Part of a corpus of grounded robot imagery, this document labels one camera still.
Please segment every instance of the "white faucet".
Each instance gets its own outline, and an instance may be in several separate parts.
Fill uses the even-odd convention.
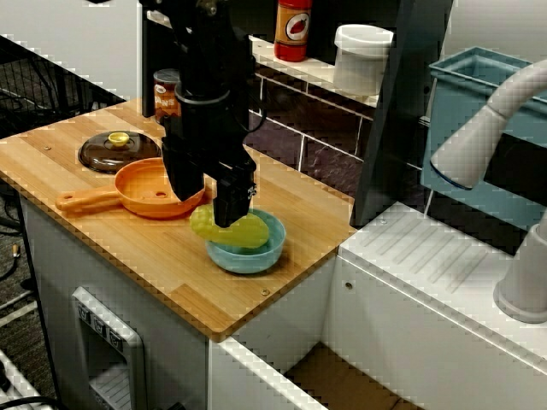
[[[431,158],[433,169],[458,188],[471,190],[486,172],[509,119],[528,99],[544,90],[547,60],[509,77],[486,105],[435,152]],[[502,311],[521,322],[547,321],[547,211],[526,235],[510,269],[494,290],[494,300]]]

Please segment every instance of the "ice dispenser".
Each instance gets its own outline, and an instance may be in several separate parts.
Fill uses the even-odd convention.
[[[83,287],[72,296],[84,368],[97,408],[146,410],[140,336]]]

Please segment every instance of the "yellow lid knob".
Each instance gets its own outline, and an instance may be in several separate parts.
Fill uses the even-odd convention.
[[[112,132],[109,141],[117,148],[123,147],[129,141],[129,136],[124,132]]]

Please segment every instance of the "sauce bottle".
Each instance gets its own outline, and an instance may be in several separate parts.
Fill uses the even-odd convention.
[[[273,52],[280,60],[301,62],[306,58],[312,0],[279,0]]]

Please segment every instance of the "blue bowl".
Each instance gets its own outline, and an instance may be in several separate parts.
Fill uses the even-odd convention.
[[[285,242],[285,227],[268,212],[249,209],[268,226],[269,238],[260,248],[249,249],[206,241],[209,257],[219,267],[234,273],[257,273],[268,269],[278,261]]]

